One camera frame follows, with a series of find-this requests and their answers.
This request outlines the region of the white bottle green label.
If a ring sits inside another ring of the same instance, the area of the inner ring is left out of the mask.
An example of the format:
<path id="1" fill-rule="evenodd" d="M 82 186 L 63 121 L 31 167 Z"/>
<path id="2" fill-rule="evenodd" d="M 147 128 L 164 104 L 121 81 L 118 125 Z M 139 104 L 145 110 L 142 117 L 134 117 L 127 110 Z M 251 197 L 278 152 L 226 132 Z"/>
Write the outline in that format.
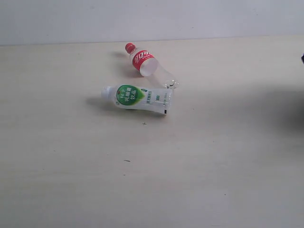
<path id="1" fill-rule="evenodd" d="M 102 98 L 114 106 L 126 110 L 143 110 L 166 115 L 173 98 L 169 88 L 150 89 L 122 84 L 107 86 L 101 92 Z"/>

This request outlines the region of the clear bottle red label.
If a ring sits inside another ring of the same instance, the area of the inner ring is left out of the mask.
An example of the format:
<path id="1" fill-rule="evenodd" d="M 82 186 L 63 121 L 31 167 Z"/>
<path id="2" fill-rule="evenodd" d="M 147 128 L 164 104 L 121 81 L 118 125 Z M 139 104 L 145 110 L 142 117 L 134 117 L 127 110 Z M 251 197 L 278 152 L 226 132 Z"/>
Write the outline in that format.
<path id="1" fill-rule="evenodd" d="M 176 77 L 167 71 L 148 50 L 136 47 L 133 43 L 127 43 L 125 51 L 129 54 L 134 68 L 154 87 L 178 88 L 179 82 Z"/>

